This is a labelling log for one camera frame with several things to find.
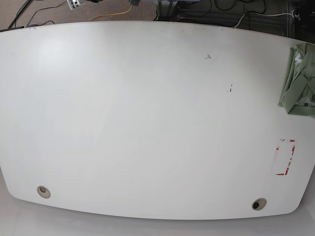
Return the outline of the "green t-shirt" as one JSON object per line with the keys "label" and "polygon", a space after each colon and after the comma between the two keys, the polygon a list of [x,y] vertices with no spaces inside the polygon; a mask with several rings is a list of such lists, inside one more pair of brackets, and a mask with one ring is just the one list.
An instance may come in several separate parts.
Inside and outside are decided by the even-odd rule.
{"label": "green t-shirt", "polygon": [[289,115],[315,117],[315,46],[300,43],[289,52],[278,106]]}

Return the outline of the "right table grommet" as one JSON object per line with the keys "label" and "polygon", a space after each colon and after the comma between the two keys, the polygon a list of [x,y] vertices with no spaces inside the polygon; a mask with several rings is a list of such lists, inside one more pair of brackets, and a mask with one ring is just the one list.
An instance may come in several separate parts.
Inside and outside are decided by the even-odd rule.
{"label": "right table grommet", "polygon": [[253,202],[252,209],[256,211],[262,210],[266,204],[267,200],[265,198],[259,198]]}

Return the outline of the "table grommet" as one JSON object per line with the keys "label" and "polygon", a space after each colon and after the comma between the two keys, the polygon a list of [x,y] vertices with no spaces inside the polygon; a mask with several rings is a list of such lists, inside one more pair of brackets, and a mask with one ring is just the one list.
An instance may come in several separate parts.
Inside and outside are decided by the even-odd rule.
{"label": "table grommet", "polygon": [[252,209],[256,211],[262,210],[266,204],[267,200],[265,198],[259,198],[253,202]]}
{"label": "table grommet", "polygon": [[50,191],[44,186],[38,186],[37,192],[42,198],[48,199],[51,197]]}

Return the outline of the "left table grommet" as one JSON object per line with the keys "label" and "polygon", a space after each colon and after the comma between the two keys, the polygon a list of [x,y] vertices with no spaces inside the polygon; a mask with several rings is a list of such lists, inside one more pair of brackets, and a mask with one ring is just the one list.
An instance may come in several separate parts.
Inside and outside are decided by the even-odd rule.
{"label": "left table grommet", "polygon": [[42,198],[48,199],[51,197],[50,191],[44,186],[38,186],[37,192]]}

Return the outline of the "red tape marking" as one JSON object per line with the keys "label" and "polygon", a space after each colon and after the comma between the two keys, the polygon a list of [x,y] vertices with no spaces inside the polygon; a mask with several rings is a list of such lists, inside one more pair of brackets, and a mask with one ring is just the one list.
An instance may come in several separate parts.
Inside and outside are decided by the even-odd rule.
{"label": "red tape marking", "polygon": [[273,161],[272,171],[276,176],[286,176],[292,162],[296,146],[293,139],[280,139]]}

